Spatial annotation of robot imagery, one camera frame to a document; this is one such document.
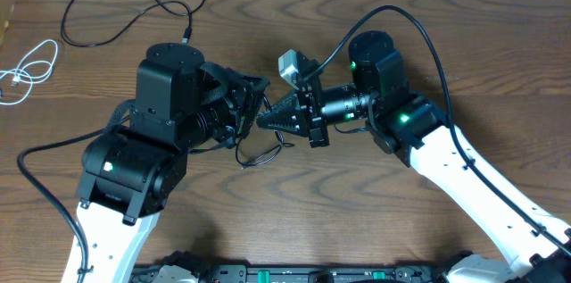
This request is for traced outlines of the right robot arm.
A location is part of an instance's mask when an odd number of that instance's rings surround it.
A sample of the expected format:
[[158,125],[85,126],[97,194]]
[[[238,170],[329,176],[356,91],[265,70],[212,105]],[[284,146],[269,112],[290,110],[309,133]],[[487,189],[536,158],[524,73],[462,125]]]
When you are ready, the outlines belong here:
[[409,87],[401,54],[383,31],[349,44],[352,82],[323,88],[319,63],[289,50],[278,71],[292,91],[259,115],[263,129],[328,146],[327,128],[364,120],[386,154],[430,179],[484,231],[503,261],[460,254],[433,272],[434,282],[568,282],[570,226],[504,178],[446,120],[445,112]]

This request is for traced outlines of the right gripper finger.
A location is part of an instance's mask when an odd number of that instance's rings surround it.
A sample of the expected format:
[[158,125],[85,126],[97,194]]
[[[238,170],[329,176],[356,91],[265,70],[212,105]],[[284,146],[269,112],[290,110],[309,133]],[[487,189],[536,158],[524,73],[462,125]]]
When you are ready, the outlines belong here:
[[276,103],[271,105],[271,109],[268,110],[268,113],[276,116],[291,116],[297,115],[299,111],[300,102],[297,92],[295,90],[291,90]]
[[305,120],[293,114],[277,116],[271,112],[265,112],[258,116],[256,123],[261,129],[283,131],[299,137],[307,137],[309,135]]

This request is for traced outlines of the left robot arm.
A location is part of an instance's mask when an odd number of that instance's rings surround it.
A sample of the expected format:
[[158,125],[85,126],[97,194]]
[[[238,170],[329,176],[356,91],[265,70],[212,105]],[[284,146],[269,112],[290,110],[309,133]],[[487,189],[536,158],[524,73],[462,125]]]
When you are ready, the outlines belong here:
[[149,47],[136,95],[82,156],[73,241],[62,281],[126,282],[190,154],[246,137],[269,80],[205,60],[186,44]]

